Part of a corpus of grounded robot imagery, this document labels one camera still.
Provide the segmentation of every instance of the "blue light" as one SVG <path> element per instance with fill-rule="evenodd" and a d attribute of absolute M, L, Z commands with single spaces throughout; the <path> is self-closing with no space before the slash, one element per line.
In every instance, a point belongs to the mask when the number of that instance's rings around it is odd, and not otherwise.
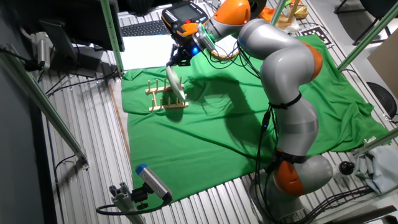
<path fill-rule="evenodd" d="M 197 53 L 199 53 L 199 49 L 198 49 L 197 47 L 194 47 L 194 48 L 192 49 L 192 54 L 193 54 L 193 55 L 196 55 Z"/>

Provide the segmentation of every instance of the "cardboard box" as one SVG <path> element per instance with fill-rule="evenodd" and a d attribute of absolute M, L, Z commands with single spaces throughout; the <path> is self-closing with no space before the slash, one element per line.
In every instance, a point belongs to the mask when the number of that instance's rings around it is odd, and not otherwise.
<path fill-rule="evenodd" d="M 398 29 L 369 57 L 369 62 L 398 98 Z"/>

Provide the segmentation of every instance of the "monitor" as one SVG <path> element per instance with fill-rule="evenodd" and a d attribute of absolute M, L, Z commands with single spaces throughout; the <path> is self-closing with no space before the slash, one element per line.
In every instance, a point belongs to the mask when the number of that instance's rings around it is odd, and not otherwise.
<path fill-rule="evenodd" d="M 40 21 L 58 21 L 71 40 L 112 50 L 100 0 L 6 0 L 29 34 L 45 31 Z M 109 1 L 120 51 L 124 51 L 118 2 Z"/>

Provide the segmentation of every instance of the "black knob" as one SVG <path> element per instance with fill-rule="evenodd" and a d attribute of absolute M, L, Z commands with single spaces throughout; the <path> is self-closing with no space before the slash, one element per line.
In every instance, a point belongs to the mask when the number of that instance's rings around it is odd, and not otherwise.
<path fill-rule="evenodd" d="M 355 164 L 353 162 L 341 162 L 341 164 L 338 166 L 338 170 L 341 172 L 343 175 L 350 175 L 354 172 L 355 169 Z"/>

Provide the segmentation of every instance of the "black strap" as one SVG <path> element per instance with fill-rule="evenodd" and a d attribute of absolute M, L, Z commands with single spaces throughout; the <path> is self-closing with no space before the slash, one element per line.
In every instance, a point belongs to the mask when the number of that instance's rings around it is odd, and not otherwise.
<path fill-rule="evenodd" d="M 278 167 L 283 161 L 287 161 L 291 164 L 295 163 L 302 164 L 306 160 L 307 160 L 306 156 L 294 156 L 285 152 L 276 151 L 274 153 L 274 161 L 272 161 L 271 164 L 269 164 L 269 166 L 266 168 L 266 173 L 270 174 L 274 170 L 278 169 Z"/>
<path fill-rule="evenodd" d="M 271 102 L 269 102 L 269 105 L 273 109 L 284 109 L 284 110 L 287 110 L 288 106 L 292 106 L 293 104 L 297 103 L 300 99 L 301 99 L 301 93 L 299 93 L 298 96 L 294 100 L 292 100 L 292 101 L 290 101 L 290 102 L 288 102 L 286 104 L 281 103 L 279 105 L 275 105 L 275 104 L 272 104 Z"/>

